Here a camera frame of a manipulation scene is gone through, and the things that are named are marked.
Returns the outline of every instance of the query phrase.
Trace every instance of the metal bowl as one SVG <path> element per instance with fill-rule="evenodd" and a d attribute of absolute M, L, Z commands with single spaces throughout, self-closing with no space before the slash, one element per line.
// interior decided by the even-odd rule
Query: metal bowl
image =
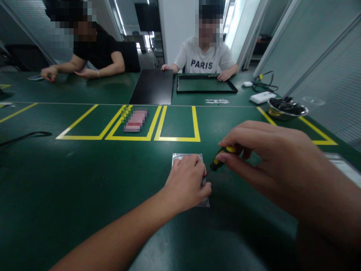
<path fill-rule="evenodd" d="M 274 119 L 283 120 L 283 121 L 290 121 L 290 120 L 293 120 L 295 118 L 304 117 L 304 116 L 308 115 L 308 109 L 306 107 L 304 107 L 303 105 L 302 105 L 302 107 L 305 109 L 305 112 L 303 114 L 300 114 L 300 115 L 294 115 L 294 114 L 290 114 L 290 113 L 287 113 L 287 112 L 283 112 L 283 111 L 277 109 L 276 107 L 274 107 L 270 103 L 270 101 L 268 101 L 268 105 L 269 105 L 269 107 L 268 107 L 267 113 L 268 113 L 268 115 L 270 115 Z"/>

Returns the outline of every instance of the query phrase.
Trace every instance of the black cable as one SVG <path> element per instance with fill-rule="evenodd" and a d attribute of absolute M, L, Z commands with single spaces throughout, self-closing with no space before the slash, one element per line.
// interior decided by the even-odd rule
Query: black cable
<path fill-rule="evenodd" d="M 42 135 L 37 135 L 38 137 L 52 136 L 52 135 L 53 135 L 53 134 L 50 133 L 50 132 L 32 132 L 32 133 L 30 133 L 30 134 L 26 134 L 26 135 L 23 135 L 23 136 L 21 136 L 21 137 L 18 137 L 18 138 L 15 138 L 15 139 L 6 141 L 6 142 L 4 142 L 4 143 L 1 143 L 1 144 L 0 144 L 0 147 L 4 146 L 4 145 L 6 145 L 6 144 L 10 144 L 10 143 L 12 143 L 12 142 L 16 142 L 16 141 L 25 139 L 25 138 L 27 138 L 27 137 L 30 137 L 30 136 L 34 135 L 34 134 L 42 134 Z"/>
<path fill-rule="evenodd" d="M 266 89 L 266 90 L 268 90 L 268 91 L 270 91 L 270 92 L 273 92 L 273 93 L 278 90 L 278 87 L 277 87 L 277 86 L 273 86 L 273 85 L 272 85 L 273 77 L 274 77 L 275 72 L 274 72 L 274 71 L 269 71 L 269 72 L 264 73 L 263 75 L 266 75 L 266 74 L 269 74 L 269 73 L 272 73 L 271 82 L 270 82 L 269 84 L 265 84 L 265 83 L 262 83 L 262 82 L 256 83 L 256 80 L 257 80 L 257 79 L 259 79 L 259 80 L 261 81 L 260 75 L 257 76 L 257 77 L 255 77 L 255 78 L 252 80 L 252 83 L 253 83 L 252 88 L 253 88 L 254 91 L 259 92 L 259 91 L 255 88 L 255 86 L 256 86 L 256 87 L 264 88 L 264 89 Z"/>

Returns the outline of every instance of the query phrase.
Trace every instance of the yellow tape line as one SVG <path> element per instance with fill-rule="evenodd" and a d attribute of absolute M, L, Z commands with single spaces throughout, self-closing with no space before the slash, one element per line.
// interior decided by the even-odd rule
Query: yellow tape line
<path fill-rule="evenodd" d="M 258 111 L 262 113 L 262 115 L 268 120 L 268 122 L 274 126 L 277 126 L 277 124 L 270 118 L 269 115 L 267 115 L 261 107 L 257 107 Z M 318 133 L 320 136 L 322 136 L 325 140 L 312 140 L 312 142 L 315 145 L 337 145 L 336 142 L 334 142 L 330 137 L 328 137 L 324 132 L 322 132 L 320 129 L 318 129 L 316 126 L 314 126 L 311 122 L 306 120 L 304 117 L 299 117 L 300 120 L 302 120 L 305 124 L 307 124 L 312 130 L 314 130 L 316 133 Z"/>
<path fill-rule="evenodd" d="M 316 126 L 314 126 L 311 122 L 306 120 L 304 117 L 299 117 L 299 119 L 302 120 L 304 123 L 306 123 L 316 133 L 318 133 L 320 136 L 322 136 L 326 140 L 326 141 L 314 140 L 313 142 L 316 145 L 337 145 L 336 142 L 334 142 L 330 137 L 328 137 L 324 132 L 322 132 L 320 129 L 318 129 Z"/>
<path fill-rule="evenodd" d="M 263 111 L 261 107 L 257 107 L 258 111 L 261 112 L 261 114 L 268 120 L 268 122 L 274 126 L 277 126 L 277 124 L 270 118 L 269 115 L 266 114 L 266 112 Z"/>
<path fill-rule="evenodd" d="M 113 129 L 110 131 L 108 136 L 105 138 L 105 140 L 126 140 L 126 141 L 150 141 L 152 139 L 153 131 L 155 128 L 155 125 L 158 120 L 159 113 L 161 111 L 162 106 L 158 106 L 157 111 L 155 112 L 154 118 L 152 120 L 152 123 L 150 125 L 150 129 L 148 131 L 147 136 L 145 137 L 131 137 L 131 136 L 114 136 L 114 133 L 119 128 L 119 126 L 126 120 L 128 114 L 131 111 L 131 108 L 133 106 L 128 106 L 126 112 L 122 115 L 122 117 L 118 120 L 117 124 L 113 127 Z"/>
<path fill-rule="evenodd" d="M 113 123 L 117 120 L 121 112 L 124 110 L 125 105 L 123 105 L 118 112 L 115 114 L 115 116 L 112 118 L 112 120 L 108 123 L 108 125 L 104 128 L 102 133 L 100 135 L 66 135 L 71 129 L 73 129 L 80 121 L 82 121 L 91 111 L 93 111 L 98 104 L 93 105 L 92 108 L 90 108 L 87 112 L 84 113 L 80 118 L 78 118 L 72 125 L 70 125 L 64 132 L 62 132 L 60 135 L 57 136 L 56 139 L 66 139 L 66 140 L 102 140 L 105 136 L 106 132 L 110 129 L 110 127 L 113 125 Z"/>
<path fill-rule="evenodd" d="M 33 103 L 33 104 L 31 104 L 31 105 L 29 105 L 29 106 L 27 106 L 27 107 L 25 107 L 25 108 L 23 108 L 23 109 L 15 112 L 15 113 L 7 116 L 6 118 L 3 118 L 2 120 L 0 120 L 0 123 L 2 123 L 2 122 L 4 122 L 4 121 L 6 121 L 6 120 L 8 120 L 8 119 L 10 119 L 10 118 L 18 115 L 18 114 L 20 114 L 21 112 L 24 112 L 25 110 L 28 110 L 29 108 L 32 108 L 33 106 L 36 106 L 37 104 L 38 104 L 38 103 Z"/>
<path fill-rule="evenodd" d="M 6 89 L 6 88 L 8 88 L 8 87 L 11 87 L 11 85 L 0 85 L 0 88 L 1 88 L 2 90 Z"/>
<path fill-rule="evenodd" d="M 166 112 L 167 106 L 165 105 L 163 106 L 161 119 L 159 120 L 158 129 L 154 137 L 155 141 L 200 142 L 197 111 L 195 106 L 192 106 L 194 137 L 161 137 Z"/>

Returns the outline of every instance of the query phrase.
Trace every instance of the green workbench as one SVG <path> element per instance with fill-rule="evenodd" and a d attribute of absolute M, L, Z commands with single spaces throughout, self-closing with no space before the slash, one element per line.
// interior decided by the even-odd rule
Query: green workbench
<path fill-rule="evenodd" d="M 137 82 L 128 73 L 86 82 L 59 75 L 2 73 L 15 107 L 0 108 L 0 266 L 2 271 L 47 270 L 90 235 L 160 190 L 173 153 L 202 153 L 206 165 L 218 142 L 246 120 L 269 122 L 243 88 L 237 94 L 176 93 L 172 105 L 146 105 L 139 134 L 125 134 L 127 103 Z M 226 99 L 229 104 L 208 104 Z M 324 152 L 341 154 L 361 171 L 361 154 L 311 118 L 274 125 L 306 132 Z M 253 155 L 250 163 L 259 159 Z M 162 227 L 130 270 L 295 270 L 297 221 L 223 167 L 208 177 L 210 208 L 193 208 Z"/>

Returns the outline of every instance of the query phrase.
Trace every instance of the pink object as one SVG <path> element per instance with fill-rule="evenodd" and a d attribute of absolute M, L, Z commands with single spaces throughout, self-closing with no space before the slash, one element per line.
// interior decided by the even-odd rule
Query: pink object
<path fill-rule="evenodd" d="M 133 111 L 129 121 L 124 127 L 124 132 L 140 132 L 143 129 L 147 115 L 147 110 Z"/>

